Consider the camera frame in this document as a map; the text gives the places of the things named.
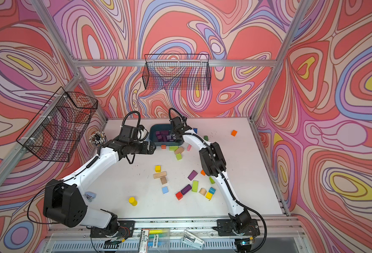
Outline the purple long brick front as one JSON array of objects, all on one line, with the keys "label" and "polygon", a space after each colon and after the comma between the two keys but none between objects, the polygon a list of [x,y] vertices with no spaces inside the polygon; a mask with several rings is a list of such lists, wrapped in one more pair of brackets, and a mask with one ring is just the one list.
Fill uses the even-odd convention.
[{"label": "purple long brick front", "polygon": [[181,194],[186,195],[190,190],[192,189],[192,186],[190,184],[187,184],[182,190]]}]

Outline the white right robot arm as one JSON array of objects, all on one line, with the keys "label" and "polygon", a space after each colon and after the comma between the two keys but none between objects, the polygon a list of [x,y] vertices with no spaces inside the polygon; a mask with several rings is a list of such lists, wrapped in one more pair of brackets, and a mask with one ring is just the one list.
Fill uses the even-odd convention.
[{"label": "white right robot arm", "polygon": [[199,136],[187,125],[185,117],[170,118],[170,123],[176,137],[180,137],[198,150],[203,171],[214,180],[226,201],[233,232],[235,234],[245,232],[251,222],[251,216],[233,192],[226,169],[227,163],[219,144]]}]

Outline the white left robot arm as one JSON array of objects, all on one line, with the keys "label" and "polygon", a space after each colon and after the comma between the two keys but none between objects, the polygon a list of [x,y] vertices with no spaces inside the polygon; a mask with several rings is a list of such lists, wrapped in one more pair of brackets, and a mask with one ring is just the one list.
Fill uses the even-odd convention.
[{"label": "white left robot arm", "polygon": [[43,215],[69,228],[77,225],[99,228],[109,236],[119,230],[116,214],[88,207],[85,192],[108,168],[129,156],[152,155],[156,149],[148,142],[143,125],[123,125],[120,134],[98,147],[97,154],[70,175],[46,184]]}]

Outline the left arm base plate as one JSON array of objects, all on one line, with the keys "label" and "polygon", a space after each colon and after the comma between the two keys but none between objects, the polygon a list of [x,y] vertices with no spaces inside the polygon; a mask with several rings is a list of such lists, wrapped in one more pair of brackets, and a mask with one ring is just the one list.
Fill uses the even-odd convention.
[{"label": "left arm base plate", "polygon": [[120,220],[116,225],[108,226],[105,229],[92,227],[91,238],[131,238],[133,236],[135,221],[134,220]]}]

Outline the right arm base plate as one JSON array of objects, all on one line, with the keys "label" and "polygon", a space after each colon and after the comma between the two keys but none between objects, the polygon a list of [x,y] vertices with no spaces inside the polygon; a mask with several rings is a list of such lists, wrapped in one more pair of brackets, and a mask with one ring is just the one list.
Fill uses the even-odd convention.
[{"label": "right arm base plate", "polygon": [[248,236],[255,238],[261,235],[256,219],[251,219],[248,223],[243,224],[231,219],[218,219],[213,229],[218,232],[219,236]]}]

